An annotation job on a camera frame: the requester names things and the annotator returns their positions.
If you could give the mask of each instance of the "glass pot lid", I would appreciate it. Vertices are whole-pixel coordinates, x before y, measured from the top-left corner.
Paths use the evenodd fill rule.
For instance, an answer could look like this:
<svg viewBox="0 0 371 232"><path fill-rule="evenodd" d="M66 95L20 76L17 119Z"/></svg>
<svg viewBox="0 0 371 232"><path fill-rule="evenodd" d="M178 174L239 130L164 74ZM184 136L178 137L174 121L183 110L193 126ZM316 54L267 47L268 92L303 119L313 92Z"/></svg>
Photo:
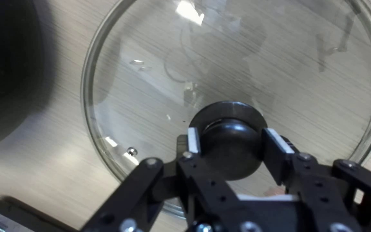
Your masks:
<svg viewBox="0 0 371 232"><path fill-rule="evenodd" d="M371 7L362 0L119 1L83 73L93 141L121 180L146 157L175 158L177 136L219 100L257 108L320 162L371 150ZM267 168L230 181L275 186ZM179 212L175 202L166 208Z"/></svg>

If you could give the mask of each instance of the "bolt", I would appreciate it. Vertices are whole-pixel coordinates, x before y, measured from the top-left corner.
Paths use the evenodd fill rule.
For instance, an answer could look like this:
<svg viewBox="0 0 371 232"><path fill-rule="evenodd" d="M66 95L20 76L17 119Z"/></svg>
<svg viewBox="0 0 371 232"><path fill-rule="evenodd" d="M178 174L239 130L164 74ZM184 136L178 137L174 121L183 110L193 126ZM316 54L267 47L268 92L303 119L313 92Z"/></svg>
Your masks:
<svg viewBox="0 0 371 232"><path fill-rule="evenodd" d="M351 159L342 159L342 164L345 167L349 167L349 168L355 168L358 166L356 162L353 162Z"/></svg>
<svg viewBox="0 0 371 232"><path fill-rule="evenodd" d="M312 155L308 154L308 153L300 153L300 154L299 154L299 158L303 159L303 161L308 161L308 159L312 158Z"/></svg>
<svg viewBox="0 0 371 232"><path fill-rule="evenodd" d="M129 146L126 148L126 152L132 155L137 155L138 154L138 150L136 149L136 146Z"/></svg>
<svg viewBox="0 0 371 232"><path fill-rule="evenodd" d="M193 154L191 152L183 152L183 155L188 159L191 157L193 157Z"/></svg>
<svg viewBox="0 0 371 232"><path fill-rule="evenodd" d="M330 224L330 232L353 232L351 226L343 222L333 222Z"/></svg>
<svg viewBox="0 0 371 232"><path fill-rule="evenodd" d="M123 220L120 225L120 232L136 232L137 230L137 222L134 219L129 217Z"/></svg>
<svg viewBox="0 0 371 232"><path fill-rule="evenodd" d="M201 222L197 225L196 232L213 232L213 226L206 222Z"/></svg>
<svg viewBox="0 0 371 232"><path fill-rule="evenodd" d="M262 232L262 228L254 221L244 221L240 224L240 232Z"/></svg>
<svg viewBox="0 0 371 232"><path fill-rule="evenodd" d="M157 163L157 158L147 158L147 159L146 159L146 163L147 163L148 166L154 166L154 164Z"/></svg>

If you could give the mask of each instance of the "wood grain surface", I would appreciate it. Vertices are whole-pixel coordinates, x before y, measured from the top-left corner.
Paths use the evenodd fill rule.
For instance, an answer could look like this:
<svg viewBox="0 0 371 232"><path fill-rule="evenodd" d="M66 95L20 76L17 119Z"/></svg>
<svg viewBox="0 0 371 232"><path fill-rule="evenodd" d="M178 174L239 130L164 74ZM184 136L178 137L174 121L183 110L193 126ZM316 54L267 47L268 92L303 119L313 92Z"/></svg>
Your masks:
<svg viewBox="0 0 371 232"><path fill-rule="evenodd" d="M277 3L279 1L275 0L262 2ZM80 228L84 221L90 217L90 215L97 210L97 207L119 185L119 181L101 161L93 143L90 141L83 117L80 101L80 83L84 58L87 55L89 43L94 36L96 29L98 28L107 11L115 3L115 1L35 0L35 3L43 24L44 43L47 51L45 76L50 79L47 82L47 85L52 85L52 94L47 100L47 105L34 105L36 110L30 113L30 116L22 122L22 125L18 126L12 134L0 140L0 195L9 194L17 197L26 203L32 204L34 207L49 215L53 215L54 217L75 228ZM102 54L103 56L101 59L102 61L99 63L99 67L105 67L102 68L105 70L102 70L99 74L103 76L103 78L98 77L98 82L96 83L96 100L98 100L98 110L116 110L120 113L121 106L117 106L116 103L125 105L128 113L132 114L130 117L121 119L130 118L136 122L138 121L138 118L142 117L142 112L136 110L138 108L138 104L141 104L142 106L150 106L150 104L154 101L152 96L168 99L166 95L169 95L169 99L172 101L159 101L159 106L161 106L161 110L170 112L159 114L160 110L155 110L155 114L151 113L148 118L156 118L155 121L163 118L164 119L157 123L157 131L155 127L151 127L146 132L146 135L148 136L154 134L160 135L159 137L155 137L154 143L151 144L161 144L160 146L163 148L156 149L156 146L159 145L150 146L150 144L146 143L138 145L145 145L143 149L150 149L154 152L165 152L173 149L173 146L164 146L166 145L166 140L174 139L174 134L183 132L183 121L187 122L190 118L184 117L184 112L173 110L173 108L177 109L183 106L182 100L184 86L177 83L168 83L169 81L164 78L159 79L159 76L161 74L156 74L160 72L163 73L164 67L161 65L161 63L154 63L154 60L161 60L161 58L164 58L164 54L168 50L179 46L179 30L170 30L170 28L175 27L175 24L170 24L169 20L161 21L163 24L168 24L168 27L156 27L156 24L154 23L164 19L170 19L174 15L169 15L169 9L165 9L164 3L152 3L154 2L151 2L150 6L147 5L147 1L139 2L139 6L142 7L150 6L151 18L147 18L150 15L145 15L145 18L138 18L138 15L134 14L136 9L133 9L133 14L130 14L129 16L134 18L132 21L134 24L128 24L124 28L121 27L114 30L115 33L119 33L121 30L130 30L130 33L119 33L121 34L121 41L119 42L124 43L123 48L125 48L124 54L126 55L126 60L138 58L137 55L132 54L143 54L142 58L147 58L147 60L150 60L152 65L152 72L155 74L146 74L146 77L152 77L152 81L146 81L147 85L145 85L145 81L142 82L143 91L138 90L138 87L142 85L136 85L134 88L132 88L133 91L130 91L130 87L133 87L133 81L124 82L123 79L123 85L120 85L120 82L119 85L110 82L110 74L115 74L116 72L134 70L129 68L130 64L128 61L117 59L120 54L119 51L121 50L112 50L112 47L116 46L116 41L107 41L106 46L111 48L110 52ZM233 10L239 12L242 10L241 7L244 6L237 3ZM293 12L298 15L298 18L285 18L285 15L288 14L279 14L281 16L279 18L280 20L290 19L294 24L293 28L285 28L293 32L291 37L282 37L279 36L281 34L279 29L282 29L282 25L279 24L279 19L273 19L271 15L267 15L267 12L262 12L260 7L255 7L254 5L251 6L251 9L244 10L258 10L262 15L260 20L263 21L263 25L268 28L268 34L260 51L258 51L257 55L249 55L248 58L245 58L244 61L246 61L248 65L251 67L246 70L248 73L254 72L258 73L258 76L260 77L273 73L272 76L276 76L276 78L279 79L264 79L259 77L257 79L259 79L260 83L255 81L254 83L250 83L250 86L263 88L264 91L272 90L273 94L271 95L275 95L275 97L277 97L277 100L272 100L272 108L262 108L263 113L268 117L271 125L277 127L284 134L291 134L295 143L302 144L302 149L318 152L320 158L326 162L340 155L329 152L333 148L336 148L339 153L351 153L353 145L356 145L365 128L364 126L353 125L365 125L365 121L367 121L367 118L370 117L369 108L371 105L371 78L367 78L367 76L371 74L371 54L362 55L364 52L370 52L371 45L367 37L365 37L365 30L358 29L362 27L357 24L357 29L352 32L348 52L339 52L338 56L331 56L330 60L327 59L326 67L321 67L321 60L318 60L318 55L316 51L316 46L317 42L320 42L320 38L309 37L309 39L307 39L308 37L306 34L311 32L308 30L308 28L317 27L316 29L331 33L331 38L334 41L338 41L342 32L339 30L339 25L336 25L336 23L339 23L336 20L336 15L330 15L331 21L322 24L320 23L322 21L322 19L317 19L317 16L320 15L315 15L315 19L308 19L309 16L312 16L312 11L316 10L311 5L304 6L303 10L289 6L281 7L279 10L286 10L285 12ZM155 41L157 41L157 38L161 38L159 39L159 47L151 46L150 43L154 43ZM329 43L334 42L330 39L330 36L325 37L325 41ZM291 47L291 50L284 52L279 48L288 43L290 45L288 47ZM213 55L213 52L222 54L224 52L224 50L213 51L199 42L196 43L195 50L200 50L201 52L206 54L203 54L200 56L212 55L214 56L212 59L215 59L215 63L224 64L224 60L221 55ZM294 59L295 56L302 55L313 56L316 59L297 60L298 65L293 65L293 61L288 61ZM116 61L120 61L119 65L128 68L119 69ZM237 67L241 65L241 60L237 59L233 59L230 63ZM344 70L345 67L351 68L351 72L347 73ZM179 73L178 77L187 76L182 74L187 73L186 70L175 68L172 69L175 70L175 73ZM294 94L284 94L285 87L293 87L295 90ZM133 100L132 103L136 103L134 106L133 104L126 103L126 99L117 97L120 95L125 95L129 97L130 94L151 95L148 95L150 100L146 101ZM356 97L356 95L365 94L369 95L365 99ZM269 103L271 95L266 94L263 97L263 103ZM322 97L335 99L334 101L336 101L338 104L331 104L330 100L321 100ZM318 116L324 113L325 106L316 106L316 109L312 112L299 109L294 110L290 106L285 106L289 103L299 106L307 106L322 101L325 103L325 106L329 106L331 110L331 113L329 112L329 114L326 114L327 117L324 118L320 118ZM277 110L275 110L276 108L284 108L284 112L280 110L277 113ZM338 121L338 126L327 125L327 121L335 121L336 118L340 119ZM129 128L124 127L125 125L119 125L115 118L99 116L99 119L125 128L124 131L132 135L126 136L126 140L121 141L121 144L126 143L124 144L126 146L132 144L132 140L129 140L130 137L139 136L138 134L136 134L136 131L130 131ZM170 121L170 125L173 125L173 130L169 132L159 131L161 125L166 123L168 119ZM333 137L345 139L339 141L334 139L334 141L333 137L330 137L329 135L333 135ZM371 154L365 161L365 166L371 168ZM257 177L255 180L264 185L268 185L269 183L269 179L266 177ZM248 183L250 181L240 183L237 184L237 188L242 190L249 188L248 192L251 193L255 190L258 190L260 194L264 193L264 188L254 189L253 185ZM163 212L154 230L178 230L179 228L184 226L186 222L182 219Z"/></svg>

